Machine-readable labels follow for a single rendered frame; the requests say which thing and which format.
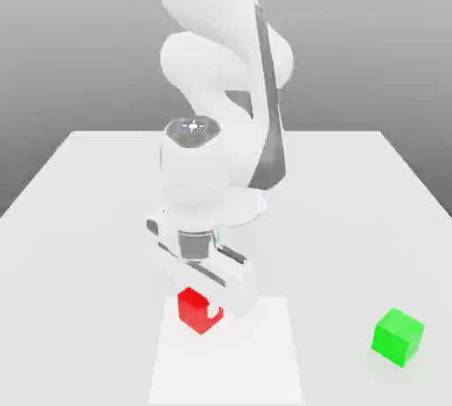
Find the small red cube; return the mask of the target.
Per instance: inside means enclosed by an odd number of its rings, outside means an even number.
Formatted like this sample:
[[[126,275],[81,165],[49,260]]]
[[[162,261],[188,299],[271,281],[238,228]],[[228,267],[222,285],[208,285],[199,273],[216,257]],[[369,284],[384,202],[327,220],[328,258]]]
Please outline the small red cube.
[[[179,319],[199,335],[205,334],[223,318],[223,308],[218,307],[215,313],[211,314],[210,305],[206,297],[190,287],[177,294]]]

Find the small green cube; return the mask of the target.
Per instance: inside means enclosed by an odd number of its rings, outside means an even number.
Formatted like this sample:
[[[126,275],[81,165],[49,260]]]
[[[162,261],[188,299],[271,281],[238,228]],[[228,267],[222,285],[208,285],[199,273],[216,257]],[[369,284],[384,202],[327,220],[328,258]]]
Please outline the small green cube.
[[[417,352],[424,324],[399,309],[390,309],[376,324],[371,348],[393,364],[405,367]]]

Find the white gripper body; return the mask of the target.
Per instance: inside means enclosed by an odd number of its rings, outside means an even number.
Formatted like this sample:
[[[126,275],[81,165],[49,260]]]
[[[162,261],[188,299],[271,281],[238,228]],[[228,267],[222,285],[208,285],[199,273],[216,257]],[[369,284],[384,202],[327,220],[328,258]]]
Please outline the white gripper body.
[[[151,251],[151,260],[180,289],[190,287],[238,318],[243,318],[258,302],[252,262],[230,248],[226,254],[213,250],[207,259],[192,261],[176,256],[158,241]]]

